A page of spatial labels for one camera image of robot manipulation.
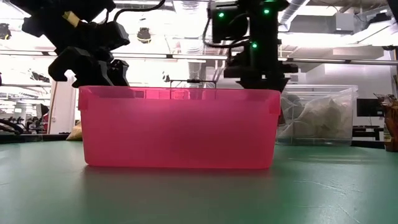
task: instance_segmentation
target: ceiling light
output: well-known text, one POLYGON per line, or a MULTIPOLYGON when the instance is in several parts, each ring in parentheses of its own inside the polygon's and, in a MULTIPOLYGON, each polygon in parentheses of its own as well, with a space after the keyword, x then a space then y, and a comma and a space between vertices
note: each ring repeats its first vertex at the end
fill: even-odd
POLYGON ((129 53, 115 53, 114 57, 122 58, 167 58, 166 54, 129 54, 129 53))
POLYGON ((149 28, 141 27, 137 34, 137 40, 143 44, 149 44, 152 41, 149 28))
POLYGON ((331 48, 331 47, 354 47, 355 41, 352 36, 339 35, 339 34, 304 34, 293 33, 285 34, 279 33, 278 38, 282 40, 284 45, 298 46, 298 47, 318 47, 318 48, 331 48))
POLYGON ((23 50, 0 50, 0 55, 36 55, 43 56, 41 52, 38 51, 23 51, 23 50))
POLYGON ((322 59, 322 58, 295 58, 295 62, 311 62, 311 63, 345 63, 343 59, 322 59))
POLYGON ((226 55, 173 55, 177 59, 226 60, 226 55))
POLYGON ((197 60, 197 59, 180 59, 178 61, 183 60, 183 62, 190 62, 190 63, 206 63, 206 60, 197 60))
POLYGON ((17 103, 16 102, 13 102, 13 101, 0 101, 0 105, 11 105, 11 106, 13 106, 13 105, 16 105, 17 103))
POLYGON ((11 38, 11 31, 9 29, 9 24, 0 23, 0 39, 9 40, 11 38))
MULTIPOLYGON (((156 1, 121 1, 121 0, 115 0, 113 1, 115 4, 137 4, 137 5, 151 5, 155 6, 158 4, 156 1)), ((165 6, 173 6, 172 2, 165 2, 165 6)))
POLYGON ((12 105, 0 105, 0 109, 14 109, 15 106, 12 105))

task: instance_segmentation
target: wall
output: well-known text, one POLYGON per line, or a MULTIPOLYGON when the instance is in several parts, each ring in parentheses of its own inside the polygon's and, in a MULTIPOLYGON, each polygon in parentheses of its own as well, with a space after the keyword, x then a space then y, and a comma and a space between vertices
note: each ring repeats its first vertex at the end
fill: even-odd
POLYGON ((72 88, 75 81, 73 74, 67 71, 67 82, 52 82, 49 134, 71 132, 75 125, 76 89, 72 88))
MULTIPOLYGON (((388 52, 378 60, 390 60, 388 52)), ((359 98, 376 98, 373 93, 392 94, 390 66, 383 65, 334 65, 323 64, 307 72, 307 84, 322 85, 357 85, 359 98)), ((379 118, 361 118, 356 116, 354 104, 354 125, 383 126, 379 118)))
POLYGON ((296 83, 296 84, 306 84, 307 82, 307 78, 306 78, 306 73, 303 73, 301 70, 298 71, 298 73, 285 73, 285 77, 290 78, 292 75, 296 75, 298 77, 298 81, 297 82, 293 82, 292 80, 289 80, 289 82, 287 84, 292 84, 292 83, 296 83))

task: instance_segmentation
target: cable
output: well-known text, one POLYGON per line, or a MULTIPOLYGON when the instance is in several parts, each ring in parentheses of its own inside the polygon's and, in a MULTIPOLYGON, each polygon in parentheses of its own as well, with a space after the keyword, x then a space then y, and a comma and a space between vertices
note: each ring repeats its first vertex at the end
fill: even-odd
POLYGON ((242 14, 239 14, 239 15, 237 15, 237 16, 235 16, 235 18, 231 21, 231 22, 229 22, 229 24, 228 24, 228 26, 229 27, 232 27, 232 25, 234 24, 234 22, 236 22, 238 19, 240 19, 241 17, 247 17, 248 16, 248 14, 247 13, 242 13, 242 14))
MULTIPOLYGON (((241 37, 241 38, 239 38, 239 39, 237 39, 237 40, 234 40, 234 41, 232 41, 232 44, 235 44, 236 42, 238 42, 238 41, 241 41, 241 40, 246 40, 246 39, 249 39, 250 37, 249 36, 244 36, 244 37, 241 37)), ((228 56, 229 57, 231 57, 232 56, 232 48, 233 47, 230 47, 229 49, 228 49, 228 56)))
POLYGON ((334 7, 334 8, 336 9, 337 13, 340 12, 336 6, 334 6, 333 4, 330 4, 330 3, 328 3, 328 2, 321 1, 321 0, 311 0, 311 1, 313 1, 313 2, 320 2, 320 3, 326 4, 326 5, 330 6, 330 7, 334 7))
POLYGON ((357 14, 354 14, 361 22, 368 23, 367 21, 363 21, 357 14))
POLYGON ((203 35, 201 37, 203 43, 208 47, 219 48, 219 49, 230 49, 230 48, 234 48, 234 47, 242 47, 242 46, 245 46, 250 43, 250 41, 248 41, 248 40, 240 41, 235 44, 226 44, 226 45, 208 43, 208 42, 206 42, 206 33, 209 28, 209 24, 210 24, 210 19, 207 20, 205 30, 203 31, 203 35))
MULTIPOLYGON (((330 4, 330 3, 328 3, 328 2, 321 1, 321 0, 311 0, 311 1, 313 1, 313 2, 320 2, 320 3, 326 4, 327 6, 330 6, 330 7, 335 8, 337 13, 340 13, 340 11, 338 10, 338 8, 337 8, 336 6, 334 6, 333 4, 330 4)), ((355 15, 361 22, 367 22, 367 21, 363 21, 357 14, 354 14, 354 15, 355 15)))
POLYGON ((164 5, 165 2, 166 2, 166 0, 161 0, 156 6, 144 8, 144 9, 121 9, 114 15, 113 21, 117 21, 120 14, 122 14, 124 12, 149 12, 149 11, 159 9, 160 7, 162 7, 164 5))

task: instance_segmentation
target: metal rod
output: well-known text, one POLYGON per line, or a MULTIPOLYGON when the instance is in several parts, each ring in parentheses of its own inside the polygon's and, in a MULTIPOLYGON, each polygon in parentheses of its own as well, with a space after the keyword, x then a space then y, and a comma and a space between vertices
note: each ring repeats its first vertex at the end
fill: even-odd
MULTIPOLYGON (((7 50, 4 52, 0 50, 0 55, 15 55, 21 56, 24 54, 13 54, 13 51, 7 50)), ((159 54, 130 54, 130 53, 115 53, 123 54, 123 58, 131 59, 148 59, 148 58, 159 58, 159 54)), ((25 55, 30 57, 41 57, 38 55, 25 55)), ((197 60, 226 60, 226 55, 182 55, 182 54, 164 54, 163 60, 175 60, 175 59, 197 59, 197 60)), ((351 64, 351 65, 388 65, 388 66, 398 66, 398 61, 396 60, 351 60, 346 58, 335 59, 335 58, 292 58, 292 57, 280 57, 280 61, 285 62, 296 62, 296 63, 338 63, 338 64, 351 64)))
POLYGON ((225 69, 225 68, 220 68, 220 69, 218 70, 217 78, 216 78, 216 80, 215 80, 215 83, 216 83, 216 84, 218 83, 218 80, 220 79, 220 76, 221 76, 221 74, 223 73, 224 69, 225 69))
POLYGON ((216 80, 217 74, 218 74, 218 70, 219 70, 219 69, 220 69, 220 68, 215 68, 215 69, 214 69, 214 74, 213 74, 213 78, 212 78, 213 81, 216 80))
POLYGON ((50 100, 50 98, 18 98, 18 97, 9 97, 8 100, 50 100))
POLYGON ((8 87, 21 87, 21 88, 27 88, 27 87, 47 87, 51 88, 51 85, 49 84, 2 84, 1 86, 8 86, 8 87))

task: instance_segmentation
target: table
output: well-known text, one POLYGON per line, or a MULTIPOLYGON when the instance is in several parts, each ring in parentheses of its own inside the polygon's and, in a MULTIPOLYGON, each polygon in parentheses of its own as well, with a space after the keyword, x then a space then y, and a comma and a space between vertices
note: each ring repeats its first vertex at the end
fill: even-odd
POLYGON ((0 134, 0 145, 23 142, 64 141, 69 134, 0 134))
POLYGON ((380 141, 380 133, 383 131, 384 128, 379 126, 353 126, 353 137, 374 138, 375 141, 380 141))
POLYGON ((398 154, 277 146, 269 170, 86 166, 80 142, 0 145, 1 224, 396 223, 398 154))

